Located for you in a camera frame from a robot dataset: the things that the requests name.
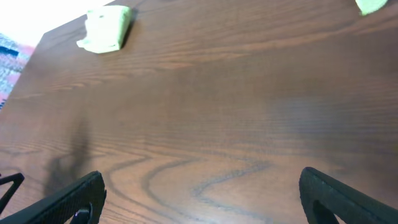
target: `light green object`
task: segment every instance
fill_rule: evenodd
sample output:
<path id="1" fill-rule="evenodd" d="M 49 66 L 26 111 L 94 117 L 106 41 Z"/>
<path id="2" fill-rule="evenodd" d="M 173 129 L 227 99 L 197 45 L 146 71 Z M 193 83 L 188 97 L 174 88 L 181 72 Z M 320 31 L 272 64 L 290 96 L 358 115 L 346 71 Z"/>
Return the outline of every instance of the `light green object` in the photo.
<path id="1" fill-rule="evenodd" d="M 87 36 L 77 46 L 97 54 L 120 50 L 132 18 L 126 6 L 103 6 L 87 12 Z"/>
<path id="2" fill-rule="evenodd" d="M 388 0 L 355 0 L 355 1 L 359 9 L 361 10 L 362 16 L 365 16 L 379 10 L 387 3 Z"/>

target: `table top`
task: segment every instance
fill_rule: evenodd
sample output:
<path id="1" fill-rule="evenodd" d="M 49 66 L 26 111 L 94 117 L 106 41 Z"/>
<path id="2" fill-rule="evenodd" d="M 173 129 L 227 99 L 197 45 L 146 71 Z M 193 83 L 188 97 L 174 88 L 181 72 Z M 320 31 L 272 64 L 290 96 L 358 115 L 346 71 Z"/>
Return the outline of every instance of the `table top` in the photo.
<path id="1" fill-rule="evenodd" d="M 134 7 L 139 1 L 118 1 Z M 102 223 L 306 223 L 318 170 L 398 207 L 398 4 L 146 1 L 124 48 L 44 35 L 0 113 L 3 216 L 92 170 Z"/>

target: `wood grain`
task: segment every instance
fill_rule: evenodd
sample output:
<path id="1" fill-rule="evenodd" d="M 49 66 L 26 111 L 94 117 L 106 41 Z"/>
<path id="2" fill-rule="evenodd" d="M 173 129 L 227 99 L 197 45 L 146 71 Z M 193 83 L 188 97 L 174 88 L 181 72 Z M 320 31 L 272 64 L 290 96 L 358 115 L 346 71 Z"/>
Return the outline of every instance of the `wood grain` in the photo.
<path id="1" fill-rule="evenodd" d="M 78 49 L 83 17 L 45 34 L 0 113 L 3 216 L 92 170 L 102 223 L 306 223 L 306 166 L 398 208 L 397 14 L 148 0 L 119 52 Z"/>

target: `patterned rug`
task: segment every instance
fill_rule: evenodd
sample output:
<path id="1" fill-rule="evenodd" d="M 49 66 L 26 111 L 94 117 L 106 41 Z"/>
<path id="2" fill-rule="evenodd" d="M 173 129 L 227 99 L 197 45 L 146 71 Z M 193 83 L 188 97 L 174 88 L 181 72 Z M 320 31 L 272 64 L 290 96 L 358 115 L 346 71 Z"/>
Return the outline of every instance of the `patterned rug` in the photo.
<path id="1" fill-rule="evenodd" d="M 34 47 L 17 43 L 0 33 L 0 110 L 33 51 Z"/>

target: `wooden table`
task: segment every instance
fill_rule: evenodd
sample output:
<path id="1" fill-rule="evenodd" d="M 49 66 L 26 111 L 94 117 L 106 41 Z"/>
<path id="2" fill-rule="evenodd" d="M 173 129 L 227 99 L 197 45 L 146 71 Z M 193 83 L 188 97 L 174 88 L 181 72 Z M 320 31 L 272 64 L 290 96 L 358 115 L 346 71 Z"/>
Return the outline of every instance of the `wooden table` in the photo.
<path id="1" fill-rule="evenodd" d="M 397 14 L 151 0 L 118 52 L 76 46 L 84 17 L 45 34 L 0 113 L 3 216 L 92 170 L 102 223 L 306 223 L 306 166 L 397 208 Z"/>

